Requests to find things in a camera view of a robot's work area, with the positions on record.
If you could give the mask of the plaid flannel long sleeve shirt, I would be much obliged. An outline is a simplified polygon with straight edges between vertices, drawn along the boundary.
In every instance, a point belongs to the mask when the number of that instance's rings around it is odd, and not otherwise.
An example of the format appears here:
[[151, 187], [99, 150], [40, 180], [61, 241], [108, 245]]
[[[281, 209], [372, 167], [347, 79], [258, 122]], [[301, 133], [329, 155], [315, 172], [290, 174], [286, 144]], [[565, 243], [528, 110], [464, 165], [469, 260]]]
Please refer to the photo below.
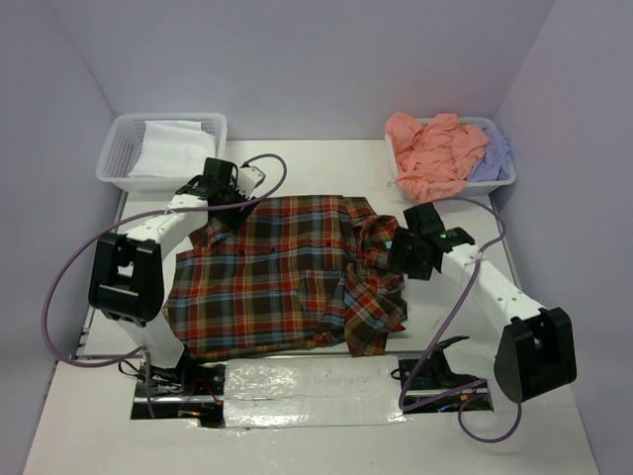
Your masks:
[[164, 317], [204, 361], [338, 344], [381, 355], [407, 317], [387, 262], [398, 225], [334, 195], [268, 199], [236, 230], [212, 219], [176, 257]]

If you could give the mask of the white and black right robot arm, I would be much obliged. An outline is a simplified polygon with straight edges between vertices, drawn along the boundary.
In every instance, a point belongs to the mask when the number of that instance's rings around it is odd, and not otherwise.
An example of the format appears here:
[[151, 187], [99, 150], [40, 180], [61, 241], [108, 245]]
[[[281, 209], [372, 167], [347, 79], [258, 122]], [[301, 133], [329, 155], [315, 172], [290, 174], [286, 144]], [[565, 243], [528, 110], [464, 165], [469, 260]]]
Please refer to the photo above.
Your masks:
[[428, 281], [437, 271], [462, 291], [456, 307], [469, 299], [498, 333], [494, 378], [502, 393], [521, 404], [577, 380], [573, 325], [561, 308], [547, 309], [530, 298], [484, 253], [495, 241], [477, 245], [462, 228], [448, 229], [431, 203], [404, 211], [389, 249], [392, 270]]

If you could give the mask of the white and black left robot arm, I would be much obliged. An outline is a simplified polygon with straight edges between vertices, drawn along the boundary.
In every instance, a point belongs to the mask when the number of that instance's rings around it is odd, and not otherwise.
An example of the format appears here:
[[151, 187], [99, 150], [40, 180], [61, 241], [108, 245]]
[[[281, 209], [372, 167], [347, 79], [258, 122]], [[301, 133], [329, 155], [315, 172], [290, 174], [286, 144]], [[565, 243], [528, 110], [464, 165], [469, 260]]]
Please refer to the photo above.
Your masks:
[[89, 304], [146, 348], [150, 373], [171, 394], [192, 386], [194, 370], [187, 346], [162, 315], [163, 261], [209, 223], [237, 230], [256, 207], [254, 191], [265, 179], [248, 162], [238, 166], [208, 158], [203, 172], [178, 188], [165, 209], [123, 233], [107, 232], [97, 239]]

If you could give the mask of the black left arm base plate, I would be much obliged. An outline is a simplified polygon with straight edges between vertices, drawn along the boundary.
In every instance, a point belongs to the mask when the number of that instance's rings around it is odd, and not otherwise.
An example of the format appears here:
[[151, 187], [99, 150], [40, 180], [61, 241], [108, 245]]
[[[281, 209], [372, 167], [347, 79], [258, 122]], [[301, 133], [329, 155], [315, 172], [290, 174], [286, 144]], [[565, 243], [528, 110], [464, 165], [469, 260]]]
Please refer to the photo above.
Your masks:
[[136, 380], [131, 419], [191, 420], [203, 428], [222, 428], [226, 364], [204, 364], [193, 368], [180, 382], [152, 373], [149, 391], [145, 385], [145, 364], [124, 361], [118, 364], [123, 375]]

